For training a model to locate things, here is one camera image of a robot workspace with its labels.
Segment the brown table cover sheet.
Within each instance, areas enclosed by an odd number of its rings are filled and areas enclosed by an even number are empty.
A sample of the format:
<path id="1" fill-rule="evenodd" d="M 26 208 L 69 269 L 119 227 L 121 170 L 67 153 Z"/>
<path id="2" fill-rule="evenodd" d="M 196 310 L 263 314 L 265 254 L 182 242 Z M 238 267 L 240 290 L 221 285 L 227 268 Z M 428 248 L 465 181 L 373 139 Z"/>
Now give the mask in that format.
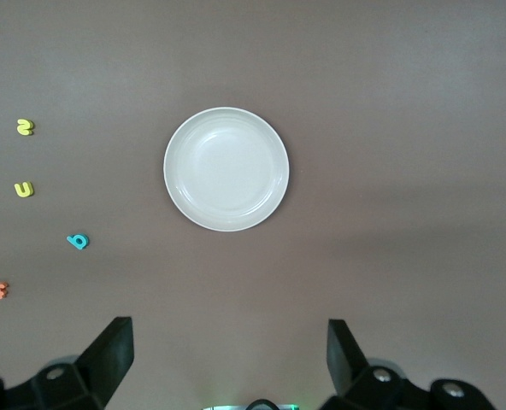
<path id="1" fill-rule="evenodd" d="M 246 231 L 190 222 L 163 180 L 218 106 L 290 159 Z M 108 410 L 314 410 L 335 318 L 506 410 L 506 0 L 0 0 L 0 282 L 10 386 L 130 316 Z"/>

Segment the beige round plate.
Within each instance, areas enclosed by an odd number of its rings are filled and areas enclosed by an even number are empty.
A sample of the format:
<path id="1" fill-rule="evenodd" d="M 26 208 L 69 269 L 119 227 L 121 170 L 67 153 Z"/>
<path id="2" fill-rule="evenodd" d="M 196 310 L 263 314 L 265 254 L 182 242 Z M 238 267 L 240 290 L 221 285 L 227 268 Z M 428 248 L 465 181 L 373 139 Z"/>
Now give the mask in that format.
<path id="1" fill-rule="evenodd" d="M 211 231 L 250 229 L 284 200 L 290 161 L 275 129 L 245 109 L 209 108 L 168 141 L 163 177 L 174 206 Z"/>

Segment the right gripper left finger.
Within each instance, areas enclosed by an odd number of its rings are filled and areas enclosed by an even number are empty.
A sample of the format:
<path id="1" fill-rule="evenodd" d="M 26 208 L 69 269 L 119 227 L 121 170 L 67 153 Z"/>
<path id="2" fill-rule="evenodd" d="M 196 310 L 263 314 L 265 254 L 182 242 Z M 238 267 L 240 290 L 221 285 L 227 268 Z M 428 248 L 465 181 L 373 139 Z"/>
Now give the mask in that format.
<path id="1" fill-rule="evenodd" d="M 134 361 L 132 319 L 117 317 L 72 363 L 47 366 L 11 389 L 0 410 L 104 410 Z"/>

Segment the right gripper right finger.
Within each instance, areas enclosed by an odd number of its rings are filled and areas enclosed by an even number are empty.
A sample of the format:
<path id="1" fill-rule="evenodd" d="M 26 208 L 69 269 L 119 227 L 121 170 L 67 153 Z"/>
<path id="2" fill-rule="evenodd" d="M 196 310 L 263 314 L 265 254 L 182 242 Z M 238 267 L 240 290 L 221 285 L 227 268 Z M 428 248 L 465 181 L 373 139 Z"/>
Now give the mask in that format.
<path id="1" fill-rule="evenodd" d="M 497 410 L 462 380 L 437 379 L 423 390 L 387 366 L 370 365 L 341 319 L 328 321 L 327 368 L 336 394 L 321 410 Z"/>

